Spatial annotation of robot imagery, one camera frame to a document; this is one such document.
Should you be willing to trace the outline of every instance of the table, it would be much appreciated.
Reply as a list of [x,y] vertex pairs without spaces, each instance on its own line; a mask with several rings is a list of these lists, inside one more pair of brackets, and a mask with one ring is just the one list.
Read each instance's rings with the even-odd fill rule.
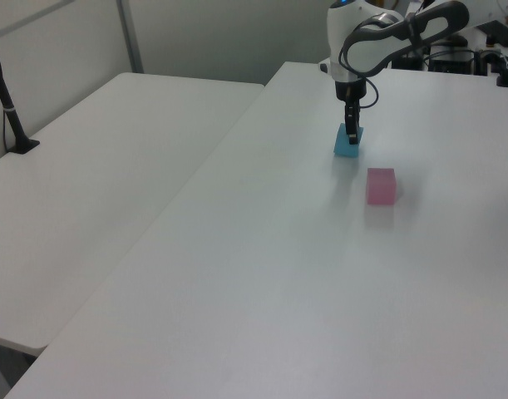
[[508,398],[508,89],[373,80],[336,158],[333,82],[284,64],[8,399]]
[[38,355],[262,89],[122,74],[0,159],[0,344]]

